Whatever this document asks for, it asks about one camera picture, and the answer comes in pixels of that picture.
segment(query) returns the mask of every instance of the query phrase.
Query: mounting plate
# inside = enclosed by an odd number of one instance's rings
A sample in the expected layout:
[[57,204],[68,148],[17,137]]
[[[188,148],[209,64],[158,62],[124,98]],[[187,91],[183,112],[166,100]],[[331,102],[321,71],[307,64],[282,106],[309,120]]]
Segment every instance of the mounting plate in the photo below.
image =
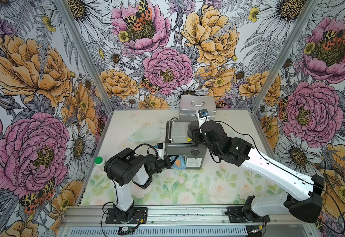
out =
[[[228,212],[235,213],[238,216],[235,215],[229,215],[229,222],[230,223],[245,223],[250,222],[246,220],[245,213],[242,212],[243,207],[227,207]],[[263,216],[263,217],[256,217],[252,222],[270,222],[270,217]]]
[[[133,218],[126,224],[138,224],[141,222],[146,223],[147,218],[147,207],[135,207],[133,211]],[[124,224],[122,221],[116,219],[114,214],[114,208],[108,209],[108,214],[106,215],[105,224]]]

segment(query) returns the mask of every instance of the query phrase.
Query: table surface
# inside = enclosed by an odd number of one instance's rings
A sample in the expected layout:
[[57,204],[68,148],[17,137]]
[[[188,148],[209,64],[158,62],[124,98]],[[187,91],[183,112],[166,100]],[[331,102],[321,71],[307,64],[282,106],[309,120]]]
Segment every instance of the table surface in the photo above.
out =
[[[114,154],[129,147],[134,149],[139,143],[128,141],[128,137],[142,126],[151,129],[165,128],[166,122],[179,117],[178,110],[120,110],[115,111],[104,137],[99,156],[108,160]],[[231,125],[235,130],[253,136],[258,149],[265,152],[262,142],[247,110],[218,110],[215,120]],[[223,125],[229,137],[236,134]],[[248,136],[242,139],[252,143]],[[163,143],[165,134],[150,142]],[[146,148],[137,150],[146,154]],[[153,175],[153,182],[145,190],[131,184],[132,197],[136,205],[191,205],[191,204],[243,204],[248,196],[276,195],[283,190],[255,172],[245,170],[222,161],[216,164],[209,152],[204,157],[202,169],[164,170]],[[83,195],[81,205],[101,206],[115,201],[116,193],[105,172],[94,167]]]

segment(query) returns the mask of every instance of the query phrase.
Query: silver metal case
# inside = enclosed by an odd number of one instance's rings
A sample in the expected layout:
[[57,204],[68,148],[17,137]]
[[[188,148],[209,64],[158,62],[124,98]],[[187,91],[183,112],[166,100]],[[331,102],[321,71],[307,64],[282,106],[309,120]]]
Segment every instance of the silver metal case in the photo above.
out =
[[188,126],[192,121],[170,120],[166,124],[165,154],[184,155],[186,169],[201,169],[207,147],[195,145],[187,137]]
[[195,121],[196,112],[203,109],[208,110],[208,115],[213,120],[216,115],[216,102],[211,96],[181,96],[179,108],[179,120]]

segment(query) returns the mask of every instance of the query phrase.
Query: moth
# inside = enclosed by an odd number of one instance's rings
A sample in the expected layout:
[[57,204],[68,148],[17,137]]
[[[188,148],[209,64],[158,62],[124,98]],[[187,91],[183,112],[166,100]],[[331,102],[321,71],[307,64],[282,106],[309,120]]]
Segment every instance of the moth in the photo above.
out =
[[136,15],[126,17],[124,21],[128,26],[133,27],[134,30],[141,30],[143,25],[145,25],[148,20],[151,20],[152,15],[153,11],[149,8],[147,0],[140,0]]
[[341,45],[345,45],[345,29],[339,32],[333,30],[325,31],[322,39],[325,40],[325,43],[322,45],[325,50],[331,50],[335,46],[340,47]]
[[29,193],[20,198],[20,204],[25,207],[25,214],[32,214],[42,206],[44,202],[50,201],[55,194],[55,179],[50,180],[45,187],[37,193]]

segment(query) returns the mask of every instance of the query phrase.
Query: yellow peony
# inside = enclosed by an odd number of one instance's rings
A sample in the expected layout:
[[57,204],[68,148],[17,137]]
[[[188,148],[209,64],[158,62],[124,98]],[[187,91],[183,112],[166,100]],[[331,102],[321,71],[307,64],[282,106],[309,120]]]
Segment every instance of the yellow peony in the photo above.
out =
[[240,33],[236,27],[222,36],[213,37],[222,27],[230,25],[229,17],[220,15],[213,6],[202,7],[202,15],[192,12],[187,16],[181,34],[189,41],[187,46],[196,46],[199,51],[197,61],[204,64],[221,66],[234,56]]

